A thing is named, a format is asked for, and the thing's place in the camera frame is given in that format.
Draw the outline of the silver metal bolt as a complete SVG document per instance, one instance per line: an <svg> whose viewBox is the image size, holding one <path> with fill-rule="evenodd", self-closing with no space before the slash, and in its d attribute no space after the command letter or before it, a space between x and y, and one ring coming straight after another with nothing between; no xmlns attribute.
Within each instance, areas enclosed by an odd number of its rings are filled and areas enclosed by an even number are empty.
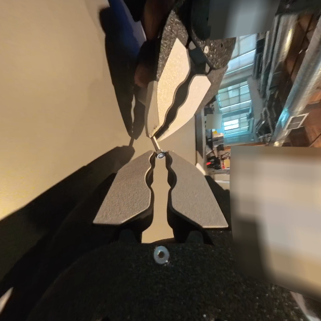
<svg viewBox="0 0 321 321"><path fill-rule="evenodd" d="M156 158L157 159L165 159L166 158L166 151L161 149L156 137L155 136L151 137L151 141L152 141L153 146L155 148Z"/></svg>

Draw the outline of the silver ventilation duct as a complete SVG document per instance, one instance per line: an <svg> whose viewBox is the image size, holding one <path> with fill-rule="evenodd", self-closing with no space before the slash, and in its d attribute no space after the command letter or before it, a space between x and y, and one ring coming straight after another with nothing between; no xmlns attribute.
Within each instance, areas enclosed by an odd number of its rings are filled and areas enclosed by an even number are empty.
<svg viewBox="0 0 321 321"><path fill-rule="evenodd" d="M320 75L321 31L319 21L277 122L269 146L280 147L283 145L290 131L294 129L293 125L290 124L292 119L303 117L299 122L299 124L302 124L307 116L304 110L320 82Z"/></svg>

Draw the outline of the person's left hand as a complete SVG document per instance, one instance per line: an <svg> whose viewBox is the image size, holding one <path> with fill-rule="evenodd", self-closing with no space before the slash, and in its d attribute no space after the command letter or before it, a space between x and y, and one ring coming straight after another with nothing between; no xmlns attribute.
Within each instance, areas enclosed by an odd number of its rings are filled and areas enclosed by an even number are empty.
<svg viewBox="0 0 321 321"><path fill-rule="evenodd" d="M134 74L134 82L141 88L147 88L149 82L155 79L160 47L159 35L175 2L147 0L144 4L140 21L146 41L141 47Z"/></svg>

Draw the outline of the large paned window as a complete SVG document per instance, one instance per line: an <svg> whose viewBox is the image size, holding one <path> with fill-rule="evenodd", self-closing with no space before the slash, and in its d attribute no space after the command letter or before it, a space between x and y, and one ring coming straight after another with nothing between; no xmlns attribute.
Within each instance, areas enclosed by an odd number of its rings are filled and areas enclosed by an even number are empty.
<svg viewBox="0 0 321 321"><path fill-rule="evenodd" d="M252 99L248 79L256 53L256 34L239 36L217 93L224 135L247 133L251 123Z"/></svg>

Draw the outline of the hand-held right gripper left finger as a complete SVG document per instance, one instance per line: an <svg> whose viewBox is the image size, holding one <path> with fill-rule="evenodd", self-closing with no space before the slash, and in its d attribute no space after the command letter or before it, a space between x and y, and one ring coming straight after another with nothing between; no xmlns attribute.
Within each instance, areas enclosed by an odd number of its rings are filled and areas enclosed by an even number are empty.
<svg viewBox="0 0 321 321"><path fill-rule="evenodd" d="M116 174L96 217L95 225L120 226L147 220L154 212L153 170L155 152L149 150L124 165Z"/></svg>

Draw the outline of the blue plastic bin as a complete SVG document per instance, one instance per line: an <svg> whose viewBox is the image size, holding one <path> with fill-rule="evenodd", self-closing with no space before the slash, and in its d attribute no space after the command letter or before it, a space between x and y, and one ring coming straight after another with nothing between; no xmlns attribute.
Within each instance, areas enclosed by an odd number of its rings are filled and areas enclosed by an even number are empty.
<svg viewBox="0 0 321 321"><path fill-rule="evenodd" d="M137 57L146 41L145 32L140 21L135 22L123 0L109 0L113 31L121 46L130 56Z"/></svg>

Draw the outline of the white air vent grille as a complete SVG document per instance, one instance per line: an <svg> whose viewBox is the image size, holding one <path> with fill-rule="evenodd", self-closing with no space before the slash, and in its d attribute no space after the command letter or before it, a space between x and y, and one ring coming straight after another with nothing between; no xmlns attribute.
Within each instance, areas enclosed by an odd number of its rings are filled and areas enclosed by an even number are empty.
<svg viewBox="0 0 321 321"><path fill-rule="evenodd" d="M294 130L294 129L298 129L302 126L304 120L307 118L309 113L305 113L305 114L301 114L298 116L291 116L289 117L286 126L285 126L285 130Z"/></svg>

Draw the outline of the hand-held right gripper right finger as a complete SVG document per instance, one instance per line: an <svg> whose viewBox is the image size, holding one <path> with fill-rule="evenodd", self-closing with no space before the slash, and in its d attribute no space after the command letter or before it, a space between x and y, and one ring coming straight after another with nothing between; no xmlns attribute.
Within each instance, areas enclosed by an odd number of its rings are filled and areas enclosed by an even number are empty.
<svg viewBox="0 0 321 321"><path fill-rule="evenodd" d="M167 218L172 228L188 223L196 228L228 228L204 173L173 151L166 154L168 170Z"/></svg>

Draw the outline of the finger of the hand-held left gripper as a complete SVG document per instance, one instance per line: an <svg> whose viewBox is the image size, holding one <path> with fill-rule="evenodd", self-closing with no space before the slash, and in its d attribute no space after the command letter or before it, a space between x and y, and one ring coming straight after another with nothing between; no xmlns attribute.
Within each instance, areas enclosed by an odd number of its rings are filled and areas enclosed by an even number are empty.
<svg viewBox="0 0 321 321"><path fill-rule="evenodd" d="M187 88L186 97L182 102L178 103L177 107L172 109L174 111L173 119L169 125L165 126L165 130L158 137L158 141L169 137L190 121L205 97L210 85L211 82L206 75L194 75L192 77Z"/></svg>
<svg viewBox="0 0 321 321"><path fill-rule="evenodd" d="M176 38L159 80L146 91L146 136L154 137L165 124L179 87L190 73L190 59L185 45Z"/></svg>

